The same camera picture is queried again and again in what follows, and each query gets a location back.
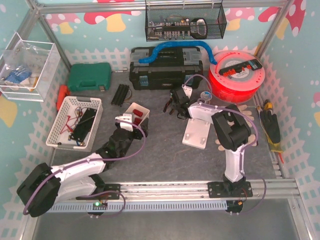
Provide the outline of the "red large spring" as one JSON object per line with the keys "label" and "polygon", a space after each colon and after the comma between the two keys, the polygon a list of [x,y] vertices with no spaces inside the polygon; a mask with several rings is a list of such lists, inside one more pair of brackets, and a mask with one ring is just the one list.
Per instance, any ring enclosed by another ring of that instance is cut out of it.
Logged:
{"label": "red large spring", "polygon": [[132,112],[140,118],[143,116],[143,112],[138,109],[133,109]]}

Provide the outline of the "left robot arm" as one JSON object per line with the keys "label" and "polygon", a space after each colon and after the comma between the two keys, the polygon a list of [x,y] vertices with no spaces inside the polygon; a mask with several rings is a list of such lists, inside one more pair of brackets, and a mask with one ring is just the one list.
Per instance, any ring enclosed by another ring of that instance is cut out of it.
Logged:
{"label": "left robot arm", "polygon": [[129,159],[127,152],[134,140],[146,140],[149,118],[130,123],[131,130],[123,126],[124,116],[118,116],[115,122],[117,128],[113,134],[94,153],[62,165],[41,163],[32,170],[16,191],[24,204],[23,215],[39,217],[55,203],[70,199],[102,200],[108,195],[116,195],[100,174],[113,163]]}

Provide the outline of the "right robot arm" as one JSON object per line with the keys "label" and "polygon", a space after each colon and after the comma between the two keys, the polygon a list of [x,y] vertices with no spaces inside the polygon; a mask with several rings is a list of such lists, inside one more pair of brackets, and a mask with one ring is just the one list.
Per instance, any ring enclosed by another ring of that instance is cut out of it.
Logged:
{"label": "right robot arm", "polygon": [[192,88],[180,86],[170,90],[167,106],[177,111],[177,117],[187,119],[182,143],[204,149],[210,126],[214,127],[217,139],[225,152],[225,171],[222,181],[208,183],[210,198],[252,196],[250,183],[246,181],[244,148],[251,135],[245,116],[236,105],[227,107],[210,105],[204,100],[191,100]]}

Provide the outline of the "orange black pliers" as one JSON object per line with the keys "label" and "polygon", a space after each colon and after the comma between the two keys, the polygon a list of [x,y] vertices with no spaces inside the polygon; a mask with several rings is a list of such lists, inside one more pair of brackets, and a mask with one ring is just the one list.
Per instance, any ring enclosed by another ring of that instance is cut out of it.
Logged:
{"label": "orange black pliers", "polygon": [[177,107],[177,100],[171,96],[169,100],[165,103],[163,112],[168,112],[169,115],[172,115],[177,110]]}

